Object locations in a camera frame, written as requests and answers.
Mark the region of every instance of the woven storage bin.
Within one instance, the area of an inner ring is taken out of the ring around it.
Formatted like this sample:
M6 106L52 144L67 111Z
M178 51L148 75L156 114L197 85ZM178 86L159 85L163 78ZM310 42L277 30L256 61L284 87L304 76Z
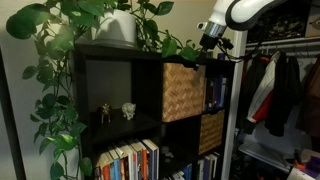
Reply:
M164 63L162 121L171 122L202 113L205 67L198 71Z
M221 144L224 122L224 110L217 114L203 115L201 118L199 154L207 152Z

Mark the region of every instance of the wall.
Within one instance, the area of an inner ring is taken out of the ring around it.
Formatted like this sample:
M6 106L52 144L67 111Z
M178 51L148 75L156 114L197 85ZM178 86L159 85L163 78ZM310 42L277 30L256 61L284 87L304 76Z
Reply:
M16 40L5 31L5 23L10 15L23 6L44 2L36 0L7 0L0 4L0 45L6 68L11 93L11 100L16 119L18 136L23 155L27 179L49 179L52 153L45 151L39 156L40 141L33 144L33 135L37 126L30 123L29 113L34 111L34 102L41 97L41 88L34 80L22 80L25 67L37 63L37 53L32 40ZM171 14L157 18L159 29L169 29L170 33L184 43L192 39L198 45L202 32L196 28L197 23L207 21L214 1L177 1ZM233 32L228 30L226 36L233 39ZM4 141L0 144L0 174L4 179L15 179L12 158L8 149L6 131L2 112L0 111L0 135Z

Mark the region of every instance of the potted plant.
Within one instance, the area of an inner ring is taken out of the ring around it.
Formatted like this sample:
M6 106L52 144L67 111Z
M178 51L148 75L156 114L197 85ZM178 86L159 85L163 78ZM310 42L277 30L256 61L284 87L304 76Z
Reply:
M153 15L169 13L172 2L160 3L158 7L147 0L139 0L138 4L139 7L133 10L129 4L117 4L116 0L46 0L44 4L23 7L7 20L7 32L17 39L33 37L39 55L38 64L26 67L22 78L35 78L43 85L43 96L36 100L30 119L39 125L34 134L35 142L41 138L39 153L49 145L54 146L51 179L78 179L79 171L87 176L92 174L91 160L81 156L80 134L86 125L79 122L72 95L70 55L78 38L92 27L98 28L97 17L104 15L105 7L130 9L136 17L140 49L161 51L163 57L177 53L188 60L196 57L194 44L189 45L190 41L187 41L183 47L168 31L159 31L152 17L147 18L147 12ZM165 35L163 41L158 33ZM71 150L77 150L79 155L78 170L72 175L68 172L67 156Z

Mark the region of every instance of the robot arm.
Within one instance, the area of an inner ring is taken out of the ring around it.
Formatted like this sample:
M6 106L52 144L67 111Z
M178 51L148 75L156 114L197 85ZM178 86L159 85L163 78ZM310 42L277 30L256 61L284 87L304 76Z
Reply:
M200 40L200 58L205 56L208 49L214 49L227 27L237 31L248 30L263 13L285 1L217 0L208 22L198 25L204 31Z

